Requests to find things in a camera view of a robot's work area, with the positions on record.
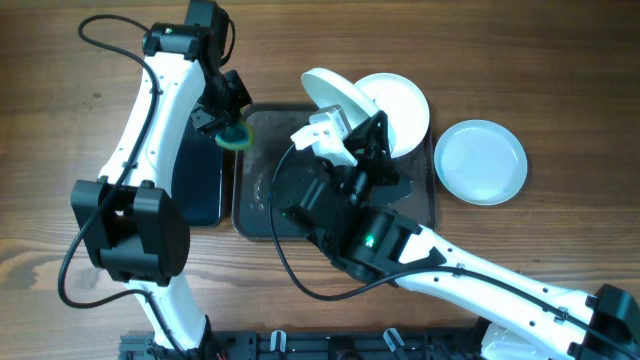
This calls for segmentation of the green yellow sponge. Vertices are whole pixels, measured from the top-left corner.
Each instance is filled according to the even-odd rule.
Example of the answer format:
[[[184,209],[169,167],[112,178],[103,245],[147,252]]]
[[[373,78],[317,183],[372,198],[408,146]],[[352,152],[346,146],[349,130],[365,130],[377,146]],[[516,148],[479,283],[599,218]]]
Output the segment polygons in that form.
[[[243,151],[254,144],[255,132],[247,122],[238,121],[218,132],[215,141],[224,149]]]

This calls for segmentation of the white plate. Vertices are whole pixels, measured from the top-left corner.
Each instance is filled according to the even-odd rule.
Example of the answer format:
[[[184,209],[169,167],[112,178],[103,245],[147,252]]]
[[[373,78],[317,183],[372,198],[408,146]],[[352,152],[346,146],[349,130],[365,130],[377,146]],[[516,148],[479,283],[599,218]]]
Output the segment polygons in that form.
[[[527,155],[518,138],[504,126],[481,119],[447,129],[437,141],[434,166],[452,195],[479,206],[511,200],[528,176]]]
[[[392,158],[407,155],[423,141],[430,126],[430,109],[413,82],[393,73],[376,73],[361,78],[355,87],[386,113]]]
[[[352,82],[326,68],[313,68],[301,75],[304,90],[318,108],[339,106],[349,128],[355,130],[380,111]]]

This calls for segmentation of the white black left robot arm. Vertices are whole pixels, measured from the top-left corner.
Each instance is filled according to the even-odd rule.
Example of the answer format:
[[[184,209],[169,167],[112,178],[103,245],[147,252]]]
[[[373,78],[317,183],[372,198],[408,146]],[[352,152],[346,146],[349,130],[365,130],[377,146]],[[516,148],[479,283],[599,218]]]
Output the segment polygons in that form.
[[[140,89],[124,133],[98,178],[78,181],[72,191],[74,245],[138,299],[154,329],[143,348],[157,359],[225,355],[183,272],[190,229],[172,199],[172,182],[188,126],[227,150],[254,142],[242,117],[250,96],[226,69],[235,39],[229,19],[147,28],[136,56]]]

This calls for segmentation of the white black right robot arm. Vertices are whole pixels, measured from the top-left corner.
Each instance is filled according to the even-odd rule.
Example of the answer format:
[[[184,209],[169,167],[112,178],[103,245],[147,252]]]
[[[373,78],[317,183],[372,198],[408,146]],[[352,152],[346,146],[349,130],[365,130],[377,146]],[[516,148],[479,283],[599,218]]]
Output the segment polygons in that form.
[[[375,205],[369,193],[400,176],[383,112],[351,127],[337,106],[319,110],[292,136],[292,149],[312,160],[280,162],[270,214],[291,221],[362,291],[383,284],[441,298],[487,322],[480,353],[487,359],[635,359],[639,307],[613,285],[595,294],[544,284],[445,240],[432,229]]]

